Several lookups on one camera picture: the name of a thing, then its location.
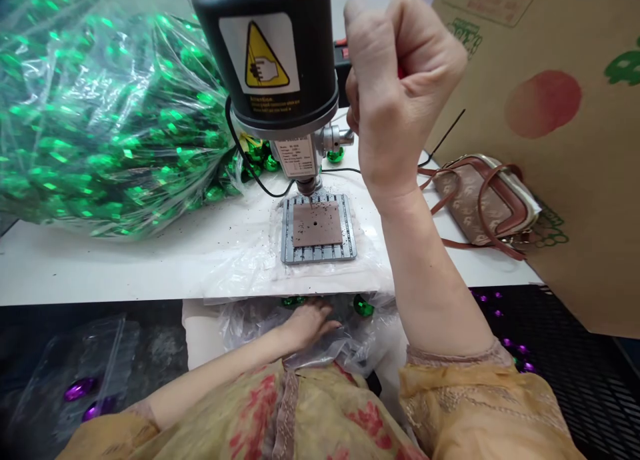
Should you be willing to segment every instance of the brown square pad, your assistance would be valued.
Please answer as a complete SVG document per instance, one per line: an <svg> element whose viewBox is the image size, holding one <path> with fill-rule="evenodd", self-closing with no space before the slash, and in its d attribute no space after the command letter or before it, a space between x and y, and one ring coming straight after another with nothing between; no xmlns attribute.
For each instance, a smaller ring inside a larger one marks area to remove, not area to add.
<svg viewBox="0 0 640 460"><path fill-rule="evenodd" d="M338 202L296 203L293 206L293 246L342 243Z"/></svg>

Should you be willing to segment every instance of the black wire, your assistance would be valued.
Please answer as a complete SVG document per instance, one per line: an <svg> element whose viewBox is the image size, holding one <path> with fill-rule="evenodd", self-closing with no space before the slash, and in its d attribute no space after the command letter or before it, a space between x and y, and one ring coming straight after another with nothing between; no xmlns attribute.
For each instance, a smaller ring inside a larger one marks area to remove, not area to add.
<svg viewBox="0 0 640 460"><path fill-rule="evenodd" d="M247 154L245 153L245 151L242 150L242 146L240 145L240 140L238 140L238 135L236 134L235 129L233 128L233 123L231 122L231 96L227 97L227 102L225 104L225 116L227 118L227 125L229 126L229 130L231 132L231 136L233 137L233 141L235 142L235 146L236 146L236 148L238 148L238 152L240 152L240 156L242 156L242 160L245 163L245 166L247 167L247 170L249 170L251 176L255 179L257 184L260 185L260 188L262 188L262 190L264 190L265 193L268 196L273 197L273 198L284 197L286 194L288 194L289 190L291 190L291 186L293 185L293 182L295 180L291 180L291 182L289 182L289 186L287 187L286 190L284 190L284 192L280 193L279 195L276 195L274 193L271 193L264 186L264 184L260 181L258 176L253 171L253 166L251 166L251 162L249 161L249 158L247 157Z"/></svg>
<svg viewBox="0 0 640 460"><path fill-rule="evenodd" d="M338 169L326 169L326 170L322 170L322 172L320 173L324 173L324 172L328 172L328 171L354 171L356 173L359 173L360 175L362 175L362 172L360 172L360 170L358 169L352 169L351 167L342 167L342 168L338 168Z"/></svg>
<svg viewBox="0 0 640 460"><path fill-rule="evenodd" d="M442 142L444 142L445 138L447 138L447 135L451 132L451 130L453 130L453 128L455 127L455 124L458 123L458 120L462 118L462 115L464 115L466 111L467 109L462 109L462 112L460 112L460 115L458 115L458 118L456 118L455 122L451 124L451 126L449 127L449 130L447 130L447 132L445 133L445 136L440 139L440 142L438 142L438 144L435 146L433 151L429 154L429 156L427 157L427 160L418 164L418 168L424 167L426 164L428 164L431 161L431 158L433 158L433 154L438 150L438 148L440 148L440 145L442 145Z"/></svg>

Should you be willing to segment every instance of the red circle print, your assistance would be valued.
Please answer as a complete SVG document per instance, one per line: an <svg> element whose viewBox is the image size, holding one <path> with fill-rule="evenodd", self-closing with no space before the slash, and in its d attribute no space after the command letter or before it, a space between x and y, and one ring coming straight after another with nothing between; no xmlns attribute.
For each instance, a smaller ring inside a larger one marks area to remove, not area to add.
<svg viewBox="0 0 640 460"><path fill-rule="evenodd" d="M505 119L520 137L544 137L575 117L580 100L582 90L575 78L560 70L545 70L512 90Z"/></svg>

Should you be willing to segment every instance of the clear plastic tray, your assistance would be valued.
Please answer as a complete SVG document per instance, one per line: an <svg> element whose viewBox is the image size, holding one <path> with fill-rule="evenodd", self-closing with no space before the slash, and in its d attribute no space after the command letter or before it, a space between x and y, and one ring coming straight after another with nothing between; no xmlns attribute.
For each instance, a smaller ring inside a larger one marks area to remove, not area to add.
<svg viewBox="0 0 640 460"><path fill-rule="evenodd" d="M24 458L54 458L95 401L114 396L122 409L140 328L124 315L92 322L47 344L7 426L7 441ZM76 380L98 378L88 396L66 402Z"/></svg>

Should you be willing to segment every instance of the floral dress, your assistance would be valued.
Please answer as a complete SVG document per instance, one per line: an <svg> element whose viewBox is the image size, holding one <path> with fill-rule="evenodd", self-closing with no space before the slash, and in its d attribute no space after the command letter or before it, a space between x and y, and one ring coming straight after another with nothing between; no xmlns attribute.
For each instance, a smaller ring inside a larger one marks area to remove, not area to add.
<svg viewBox="0 0 640 460"><path fill-rule="evenodd" d="M212 390L164 431L134 413L91 420L58 458L584 458L551 388L519 374L497 341L475 357L408 347L400 380L409 434L362 377L335 363L287 371L278 361Z"/></svg>

